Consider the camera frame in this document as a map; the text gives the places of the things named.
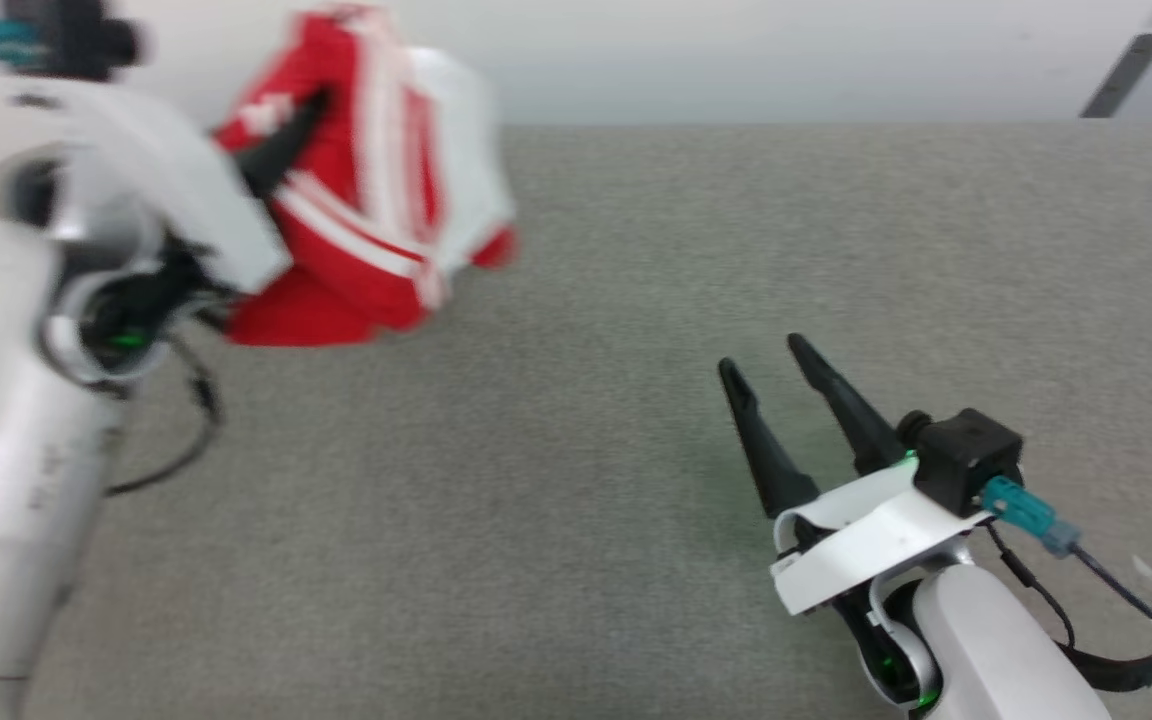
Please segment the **black strap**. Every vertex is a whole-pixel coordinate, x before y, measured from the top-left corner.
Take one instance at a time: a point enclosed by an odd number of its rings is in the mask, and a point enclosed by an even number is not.
[[[1111,660],[1056,643],[1087,684],[1108,694],[1130,694],[1152,685],[1152,655],[1135,660]]]

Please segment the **white backdrop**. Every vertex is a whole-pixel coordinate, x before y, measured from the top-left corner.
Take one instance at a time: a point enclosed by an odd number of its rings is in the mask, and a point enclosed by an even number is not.
[[[154,60],[129,82],[204,124],[314,0],[123,0]],[[1152,0],[392,0],[517,123],[1076,118]],[[0,158],[51,129],[0,96]]]

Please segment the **cable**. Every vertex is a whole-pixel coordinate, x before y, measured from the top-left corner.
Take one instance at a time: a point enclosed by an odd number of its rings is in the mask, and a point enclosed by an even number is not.
[[[202,430],[198,432],[195,441],[177,458],[156,470],[153,473],[145,475],[145,477],[106,488],[105,497],[128,495],[128,493],[142,491],[143,488],[168,480],[173,475],[179,473],[180,470],[200,458],[202,454],[206,452],[207,446],[211,445],[212,439],[217,438],[221,425],[223,425],[223,414],[220,411],[220,395],[214,384],[212,384],[211,370],[179,338],[168,336],[168,343],[180,359],[194,372],[194,377],[189,378],[189,389],[194,392],[195,404],[204,411],[205,423],[202,425]]]
[[[1120,583],[1119,579],[1111,574],[1111,571],[1105,569],[1105,566],[1100,564],[1100,561],[1092,558],[1091,552],[1087,552],[1077,543],[1071,543],[1069,551],[1078,558],[1079,561],[1083,561],[1083,564],[1086,564],[1087,569],[1096,574],[1097,578],[1100,578],[1105,582],[1105,584],[1111,585],[1111,588],[1114,589],[1114,592],[1119,593],[1123,600],[1130,602],[1130,605],[1142,612],[1144,616],[1152,620],[1152,607],[1149,607],[1146,601],[1140,600],[1135,592],[1129,591],[1123,583]]]
[[[1070,621],[1068,612],[1064,612],[1064,607],[1061,607],[1060,601],[1056,597],[1047,591],[1043,586],[1043,583],[1038,582],[1038,578],[1029,566],[1025,564],[1023,560],[1016,556],[1015,552],[1011,552],[1010,547],[1007,547],[1007,543],[1002,541],[1002,536],[998,533],[998,529],[993,526],[993,523],[988,523],[984,529],[988,530],[990,537],[993,539],[993,544],[998,546],[998,552],[1002,553],[1002,562],[1007,566],[1007,569],[1011,570],[1011,575],[1015,575],[1016,579],[1020,579],[1020,584],[1025,585],[1025,588],[1032,588],[1034,592],[1041,594],[1043,600],[1047,601],[1052,611],[1056,613],[1060,617],[1061,624],[1064,626],[1064,636],[1068,638],[1066,645],[1073,650],[1074,649],[1074,622]]]

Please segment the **gray table surface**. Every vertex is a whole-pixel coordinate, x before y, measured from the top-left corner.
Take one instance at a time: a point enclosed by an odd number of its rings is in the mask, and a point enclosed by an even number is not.
[[[1020,430],[1030,484],[1087,546],[1129,579],[1132,553],[1152,564],[1152,128],[511,128],[503,146],[524,253],[458,278],[415,336],[191,333],[228,429],[106,507],[28,717],[896,717],[840,621],[788,617],[767,575],[718,359],[805,469],[850,477],[790,331],[893,419],[975,406]],[[147,385],[120,478],[191,437],[180,379]],[[1152,652],[1087,573],[1010,537],[1081,646]],[[1149,694],[1107,702],[1147,717]]]

